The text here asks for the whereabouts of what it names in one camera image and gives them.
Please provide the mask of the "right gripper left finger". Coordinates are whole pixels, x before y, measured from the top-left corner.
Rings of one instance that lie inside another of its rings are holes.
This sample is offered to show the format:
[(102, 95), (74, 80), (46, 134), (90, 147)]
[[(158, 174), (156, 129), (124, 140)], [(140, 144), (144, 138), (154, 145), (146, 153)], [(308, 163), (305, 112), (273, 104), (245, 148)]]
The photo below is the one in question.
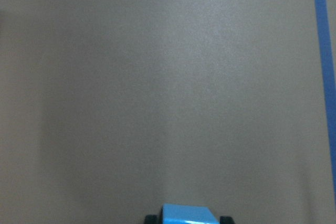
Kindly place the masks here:
[(159, 215), (146, 215), (144, 218), (144, 224), (161, 224), (162, 220)]

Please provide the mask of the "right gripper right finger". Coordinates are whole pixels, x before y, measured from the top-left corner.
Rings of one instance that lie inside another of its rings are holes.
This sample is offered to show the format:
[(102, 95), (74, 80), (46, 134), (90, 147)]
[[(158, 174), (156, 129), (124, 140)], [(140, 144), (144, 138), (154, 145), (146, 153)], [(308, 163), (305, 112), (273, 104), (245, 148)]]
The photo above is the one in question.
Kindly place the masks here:
[(231, 216), (220, 216), (220, 224), (234, 224), (234, 219)]

